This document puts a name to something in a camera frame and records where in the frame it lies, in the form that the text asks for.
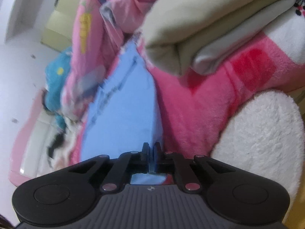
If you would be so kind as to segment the light blue shirt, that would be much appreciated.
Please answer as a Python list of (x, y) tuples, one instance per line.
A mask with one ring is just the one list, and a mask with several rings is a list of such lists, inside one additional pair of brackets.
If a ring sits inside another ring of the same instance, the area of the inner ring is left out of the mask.
[(155, 81), (131, 40), (89, 105), (80, 160), (98, 155), (115, 159), (157, 142), (163, 142), (163, 128)]

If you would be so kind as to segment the black garment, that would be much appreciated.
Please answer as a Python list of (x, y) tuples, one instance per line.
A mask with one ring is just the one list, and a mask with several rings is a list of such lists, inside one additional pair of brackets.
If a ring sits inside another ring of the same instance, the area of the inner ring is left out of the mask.
[(47, 162), (50, 167), (52, 167), (52, 160), (54, 159), (54, 152), (56, 149), (59, 149), (63, 146), (64, 141), (65, 141), (65, 130), (60, 130), (58, 131), (57, 134), (55, 134), (53, 141), (51, 144), (47, 147)]

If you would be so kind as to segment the white garment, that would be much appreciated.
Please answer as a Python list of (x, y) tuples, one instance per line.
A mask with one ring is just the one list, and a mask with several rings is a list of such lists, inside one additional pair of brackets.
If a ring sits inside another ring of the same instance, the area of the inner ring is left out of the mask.
[(83, 133), (86, 119), (77, 123), (68, 120), (63, 142), (53, 146), (59, 134), (55, 120), (47, 125), (46, 137), (42, 142), (41, 157), (39, 159), (37, 175), (42, 176), (66, 168), (71, 164), (72, 152), (76, 149), (77, 141)]

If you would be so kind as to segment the pink floral bed sheet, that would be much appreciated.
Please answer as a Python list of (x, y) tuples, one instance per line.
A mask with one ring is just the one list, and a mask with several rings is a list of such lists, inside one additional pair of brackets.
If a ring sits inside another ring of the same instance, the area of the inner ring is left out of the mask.
[(270, 178), (294, 199), (304, 161), (304, 126), (288, 96), (304, 87), (304, 1), (281, 14), (208, 76), (150, 68), (164, 147)]

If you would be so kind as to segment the pink white headboard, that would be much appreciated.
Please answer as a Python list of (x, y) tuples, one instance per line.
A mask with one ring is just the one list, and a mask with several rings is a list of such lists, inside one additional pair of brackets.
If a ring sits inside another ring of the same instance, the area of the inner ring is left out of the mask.
[(16, 187), (53, 172), (48, 162), (47, 148), (57, 129), (54, 116), (44, 111), (41, 100), (42, 91), (39, 91), (33, 100), (28, 120), (17, 134), (12, 148), (9, 181)]

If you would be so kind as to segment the blue patterned blanket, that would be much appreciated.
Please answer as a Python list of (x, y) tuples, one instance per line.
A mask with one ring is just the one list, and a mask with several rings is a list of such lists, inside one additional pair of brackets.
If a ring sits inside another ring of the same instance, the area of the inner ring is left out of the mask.
[(62, 51), (55, 60), (51, 61), (45, 68), (46, 91), (42, 98), (44, 108), (55, 115), (58, 128), (65, 131), (66, 123), (61, 113), (61, 93), (70, 72), (72, 47)]

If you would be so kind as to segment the folded beige garment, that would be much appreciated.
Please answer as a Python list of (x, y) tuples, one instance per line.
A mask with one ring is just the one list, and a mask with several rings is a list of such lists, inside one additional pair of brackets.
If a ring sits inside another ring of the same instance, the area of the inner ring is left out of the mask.
[(295, 0), (157, 0), (142, 26), (150, 62), (183, 75), (204, 47), (266, 11), (279, 15)]

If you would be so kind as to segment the pale yellow wardrobe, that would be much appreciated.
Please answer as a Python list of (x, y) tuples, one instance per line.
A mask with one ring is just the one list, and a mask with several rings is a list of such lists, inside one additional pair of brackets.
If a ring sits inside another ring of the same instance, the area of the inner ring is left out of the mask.
[(72, 44), (72, 30), (80, 0), (55, 0), (41, 36), (41, 43), (58, 52)]

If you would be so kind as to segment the pink patterned quilt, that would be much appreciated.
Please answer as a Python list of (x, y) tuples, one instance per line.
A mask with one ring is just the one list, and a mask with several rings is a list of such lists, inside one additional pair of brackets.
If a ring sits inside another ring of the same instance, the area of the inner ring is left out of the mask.
[(156, 0), (80, 0), (72, 31), (70, 72), (62, 113), (80, 120), (128, 36)]

